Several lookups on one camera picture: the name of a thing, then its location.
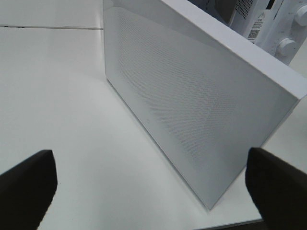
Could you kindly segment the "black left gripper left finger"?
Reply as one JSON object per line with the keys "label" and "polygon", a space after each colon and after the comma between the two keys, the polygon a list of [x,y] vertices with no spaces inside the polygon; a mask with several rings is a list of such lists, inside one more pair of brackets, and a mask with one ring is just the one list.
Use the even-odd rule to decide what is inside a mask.
{"label": "black left gripper left finger", "polygon": [[0,228],[36,230],[58,186],[53,152],[41,150],[0,175]]}

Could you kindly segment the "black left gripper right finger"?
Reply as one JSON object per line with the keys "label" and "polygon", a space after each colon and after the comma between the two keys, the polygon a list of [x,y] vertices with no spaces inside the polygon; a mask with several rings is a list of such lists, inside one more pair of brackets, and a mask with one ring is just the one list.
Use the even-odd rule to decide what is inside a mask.
{"label": "black left gripper right finger", "polygon": [[248,151],[245,185],[270,230],[307,228],[307,175],[272,153]]}

